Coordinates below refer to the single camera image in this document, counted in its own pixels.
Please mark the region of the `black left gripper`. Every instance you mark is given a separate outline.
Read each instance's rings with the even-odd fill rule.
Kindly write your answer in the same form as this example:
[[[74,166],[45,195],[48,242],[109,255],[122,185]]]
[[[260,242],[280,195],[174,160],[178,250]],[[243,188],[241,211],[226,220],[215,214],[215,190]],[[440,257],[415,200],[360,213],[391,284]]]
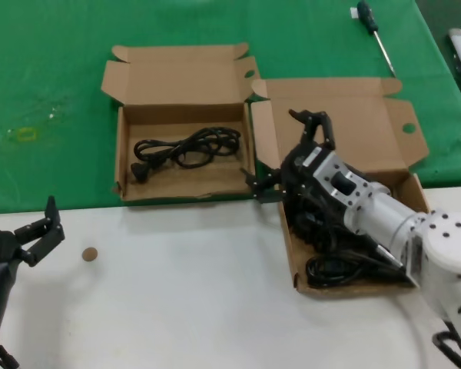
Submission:
[[[14,233],[0,231],[0,263],[24,261],[28,266],[34,267],[64,239],[65,233],[55,197],[49,196],[42,219],[16,229]],[[35,243],[28,250],[22,250],[22,245],[32,241]]]

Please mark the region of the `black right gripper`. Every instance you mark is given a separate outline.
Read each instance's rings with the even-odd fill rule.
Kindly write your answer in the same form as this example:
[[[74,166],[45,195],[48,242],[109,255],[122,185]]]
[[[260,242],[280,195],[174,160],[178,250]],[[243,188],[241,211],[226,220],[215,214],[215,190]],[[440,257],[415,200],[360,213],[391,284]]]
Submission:
[[[303,213],[333,214],[333,151],[336,142],[333,126],[325,111],[289,110],[289,115],[304,125],[300,143],[287,155],[280,169],[258,178],[245,169],[245,183],[254,200],[261,204],[283,201],[287,216]],[[321,127],[323,143],[315,141]]]

